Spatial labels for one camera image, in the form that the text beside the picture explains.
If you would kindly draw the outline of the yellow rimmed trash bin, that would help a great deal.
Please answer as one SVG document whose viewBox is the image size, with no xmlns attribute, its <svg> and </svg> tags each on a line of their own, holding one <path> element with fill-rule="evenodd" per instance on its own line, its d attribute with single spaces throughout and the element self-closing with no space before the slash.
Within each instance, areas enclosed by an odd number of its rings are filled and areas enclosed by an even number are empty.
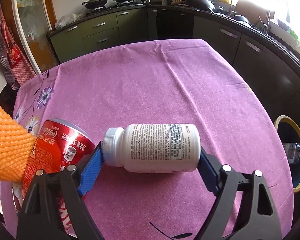
<svg viewBox="0 0 300 240">
<path fill-rule="evenodd" d="M 292 118 L 280 115 L 274 122 L 288 160 L 294 193 L 300 192 L 300 127 Z"/>
</svg>

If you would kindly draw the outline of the steel faucet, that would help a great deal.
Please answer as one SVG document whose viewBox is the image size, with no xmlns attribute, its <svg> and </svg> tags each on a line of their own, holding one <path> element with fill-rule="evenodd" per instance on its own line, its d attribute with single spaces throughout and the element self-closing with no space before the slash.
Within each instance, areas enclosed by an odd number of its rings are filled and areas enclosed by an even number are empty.
<svg viewBox="0 0 300 240">
<path fill-rule="evenodd" d="M 259 20 L 259 22 L 260 22 L 259 30 L 260 30 L 262 33 L 264 33 L 264 34 L 267 34 L 268 29 L 269 29 L 270 15 L 271 15 L 270 9 L 267 9 L 267 10 L 266 10 L 264 20 L 262 20 L 262 18 L 261 18 L 260 15 L 258 15 L 258 20 Z"/>
</svg>

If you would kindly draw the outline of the white pill bottle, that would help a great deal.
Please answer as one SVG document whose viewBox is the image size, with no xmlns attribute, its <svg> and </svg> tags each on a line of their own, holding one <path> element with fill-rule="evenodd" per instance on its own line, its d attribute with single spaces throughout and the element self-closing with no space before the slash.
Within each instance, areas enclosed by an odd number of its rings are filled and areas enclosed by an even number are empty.
<svg viewBox="0 0 300 240">
<path fill-rule="evenodd" d="M 193 124 L 132 124 L 109 128 L 102 142 L 104 162 L 135 173 L 192 172 L 200 159 Z"/>
</svg>

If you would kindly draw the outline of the red checked apron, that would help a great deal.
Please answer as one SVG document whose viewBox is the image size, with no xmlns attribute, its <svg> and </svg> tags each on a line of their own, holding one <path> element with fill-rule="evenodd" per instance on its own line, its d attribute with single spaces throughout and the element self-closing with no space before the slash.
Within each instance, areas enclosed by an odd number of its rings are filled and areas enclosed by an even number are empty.
<svg viewBox="0 0 300 240">
<path fill-rule="evenodd" d="M 31 64 L 15 42 L 0 7 L 0 69 L 12 90 L 36 76 Z"/>
</svg>

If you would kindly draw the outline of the green lower cabinets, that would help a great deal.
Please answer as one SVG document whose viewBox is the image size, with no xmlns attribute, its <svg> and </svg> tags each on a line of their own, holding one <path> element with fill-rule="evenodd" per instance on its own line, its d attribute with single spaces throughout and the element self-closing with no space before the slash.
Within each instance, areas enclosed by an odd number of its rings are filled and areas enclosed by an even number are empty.
<svg viewBox="0 0 300 240">
<path fill-rule="evenodd" d="M 129 5 L 87 13 L 47 36 L 60 62 L 119 44 L 202 39 L 248 83 L 271 119 L 287 115 L 300 127 L 299 59 L 238 21 L 189 7 Z"/>
</svg>

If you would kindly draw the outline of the orange foam net sleeve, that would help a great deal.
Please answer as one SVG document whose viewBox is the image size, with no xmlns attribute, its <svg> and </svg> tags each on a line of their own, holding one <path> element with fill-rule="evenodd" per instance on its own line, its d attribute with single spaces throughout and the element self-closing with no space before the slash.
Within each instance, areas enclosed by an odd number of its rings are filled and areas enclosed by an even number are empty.
<svg viewBox="0 0 300 240">
<path fill-rule="evenodd" d="M 0 106 L 0 181 L 21 183 L 36 137 Z"/>
</svg>

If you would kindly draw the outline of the large black wok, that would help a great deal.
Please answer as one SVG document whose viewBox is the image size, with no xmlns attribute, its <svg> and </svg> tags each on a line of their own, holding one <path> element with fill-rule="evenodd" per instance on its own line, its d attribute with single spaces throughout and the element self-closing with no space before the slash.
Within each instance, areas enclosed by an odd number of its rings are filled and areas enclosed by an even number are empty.
<svg viewBox="0 0 300 240">
<path fill-rule="evenodd" d="M 214 12 L 215 6 L 209 0 L 185 0 L 185 4 L 195 9 Z"/>
</svg>

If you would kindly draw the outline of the wooden cutting board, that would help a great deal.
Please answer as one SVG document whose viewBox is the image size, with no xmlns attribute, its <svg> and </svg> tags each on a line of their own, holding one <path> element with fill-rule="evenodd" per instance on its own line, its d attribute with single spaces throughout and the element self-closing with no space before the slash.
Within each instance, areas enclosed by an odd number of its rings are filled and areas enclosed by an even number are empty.
<svg viewBox="0 0 300 240">
<path fill-rule="evenodd" d="M 266 9 L 250 1 L 239 0 L 235 6 L 235 12 L 246 17 L 252 25 L 256 25 L 259 22 L 258 15 L 264 20 Z M 274 14 L 275 12 L 271 11 L 270 19 L 274 18 Z"/>
</svg>

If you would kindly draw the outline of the pink floral tablecloth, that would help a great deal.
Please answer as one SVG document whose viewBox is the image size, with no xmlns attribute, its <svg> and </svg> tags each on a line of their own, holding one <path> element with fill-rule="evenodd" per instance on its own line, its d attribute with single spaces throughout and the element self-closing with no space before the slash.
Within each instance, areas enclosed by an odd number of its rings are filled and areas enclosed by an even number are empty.
<svg viewBox="0 0 300 240">
<path fill-rule="evenodd" d="M 282 235 L 294 193 L 282 143 L 251 88 L 203 40 L 117 46 L 70 60 L 26 82 L 13 117 L 37 134 L 66 120 L 98 143 L 111 127 L 194 124 L 204 150 L 236 171 L 263 172 Z M 130 173 L 104 166 L 85 204 L 105 239 L 193 239 L 215 198 L 197 171 Z"/>
</svg>

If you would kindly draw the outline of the crushed red cola can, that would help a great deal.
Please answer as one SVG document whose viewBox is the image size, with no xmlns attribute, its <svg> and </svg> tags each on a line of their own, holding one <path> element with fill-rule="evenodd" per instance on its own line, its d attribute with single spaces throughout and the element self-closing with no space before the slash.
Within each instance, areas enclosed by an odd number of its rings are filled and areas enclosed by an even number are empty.
<svg viewBox="0 0 300 240">
<path fill-rule="evenodd" d="M 102 239 L 83 196 L 95 174 L 87 174 L 97 146 L 78 127 L 46 120 L 30 152 L 17 239 Z"/>
</svg>

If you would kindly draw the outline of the clear plastic water bottle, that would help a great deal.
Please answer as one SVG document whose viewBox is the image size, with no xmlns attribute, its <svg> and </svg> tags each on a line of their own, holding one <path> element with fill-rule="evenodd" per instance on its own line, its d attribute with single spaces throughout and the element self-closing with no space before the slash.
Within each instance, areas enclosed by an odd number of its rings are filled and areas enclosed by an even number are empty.
<svg viewBox="0 0 300 240">
<path fill-rule="evenodd" d="M 283 148 L 286 153 L 289 164 L 297 164 L 300 161 L 300 143 L 283 143 Z"/>
</svg>

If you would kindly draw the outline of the white toothpaste tube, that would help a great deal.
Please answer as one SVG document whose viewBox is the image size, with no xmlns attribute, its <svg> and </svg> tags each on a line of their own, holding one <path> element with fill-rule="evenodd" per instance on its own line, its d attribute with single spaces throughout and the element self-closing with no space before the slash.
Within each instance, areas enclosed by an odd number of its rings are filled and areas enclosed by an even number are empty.
<svg viewBox="0 0 300 240">
<path fill-rule="evenodd" d="M 21 211 L 22 209 L 23 204 L 21 183 L 12 182 L 12 195 L 16 212 L 19 213 L 19 211 Z"/>
</svg>

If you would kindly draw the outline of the black wok on stove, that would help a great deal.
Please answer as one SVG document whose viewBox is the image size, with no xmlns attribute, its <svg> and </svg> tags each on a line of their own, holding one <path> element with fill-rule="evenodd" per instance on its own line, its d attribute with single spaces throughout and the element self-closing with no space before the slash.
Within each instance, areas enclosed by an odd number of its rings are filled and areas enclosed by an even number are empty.
<svg viewBox="0 0 300 240">
<path fill-rule="evenodd" d="M 100 7 L 104 7 L 107 4 L 108 0 L 89 0 L 86 2 L 83 2 L 82 5 L 85 6 L 88 10 L 97 9 Z"/>
</svg>

